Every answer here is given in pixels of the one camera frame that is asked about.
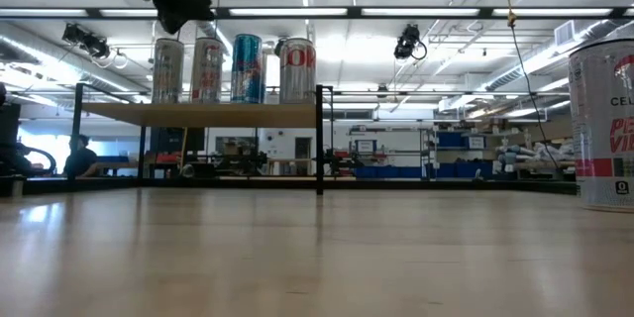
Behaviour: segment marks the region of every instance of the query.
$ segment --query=white can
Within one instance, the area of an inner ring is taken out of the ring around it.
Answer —
[[[315,103],[316,52],[306,39],[289,39],[279,54],[279,102]]]
[[[634,212],[634,40],[578,50],[569,70],[578,195]]]
[[[210,38],[196,40],[189,96],[192,103],[220,103],[224,51],[225,47],[218,40]]]
[[[155,43],[153,103],[178,103],[182,93],[182,63],[184,55],[185,46],[177,40],[158,39]]]

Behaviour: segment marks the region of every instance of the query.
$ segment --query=wooden shelf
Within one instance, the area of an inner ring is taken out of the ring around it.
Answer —
[[[148,127],[315,128],[315,106],[310,104],[84,103],[83,110]]]

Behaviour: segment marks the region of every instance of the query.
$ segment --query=person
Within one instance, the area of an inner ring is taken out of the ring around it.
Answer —
[[[63,168],[65,175],[74,174],[75,177],[93,177],[97,175],[97,154],[88,146],[88,137],[79,135],[77,137],[77,151],[70,154],[66,159],[66,165]]]

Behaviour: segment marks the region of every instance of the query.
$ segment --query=wooden table surface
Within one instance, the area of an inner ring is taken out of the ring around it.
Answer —
[[[0,200],[0,316],[631,317],[634,216],[504,191]]]

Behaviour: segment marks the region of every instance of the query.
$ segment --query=ceiling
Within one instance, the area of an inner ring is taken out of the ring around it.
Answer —
[[[511,0],[518,6],[630,6],[634,0]],[[506,0],[213,0],[214,6],[505,6]],[[0,0],[0,7],[151,7],[143,0]],[[528,53],[553,38],[553,31],[565,20],[519,21],[516,27],[520,50]],[[153,38],[179,38],[186,45],[183,73],[185,88],[191,75],[193,43],[202,36],[195,24],[186,24],[177,36],[171,36],[152,21],[14,21],[11,25],[26,30],[56,46],[88,60],[78,49],[71,49],[62,41],[66,23],[79,24],[85,30],[107,38],[113,49],[124,53],[128,64],[123,68],[109,66],[106,70],[131,80],[130,89],[151,89],[148,80],[152,65]],[[394,60],[395,39],[405,25],[417,24],[429,54],[425,60],[412,65]],[[218,29],[232,41],[241,33],[255,34],[265,42],[280,37],[306,37],[304,20],[223,20]],[[505,21],[448,20],[311,20],[308,25],[314,33],[317,49],[317,81],[334,85],[341,90],[376,90],[379,84],[389,84],[390,90],[468,90],[470,76],[486,78],[493,72],[517,62],[513,39]],[[539,70],[548,81],[566,75],[565,60]],[[228,88],[230,72],[225,71],[224,87]],[[273,79],[268,85],[277,85]],[[71,95],[48,96],[53,101],[68,100]],[[438,102],[440,97],[413,98],[412,101]]]

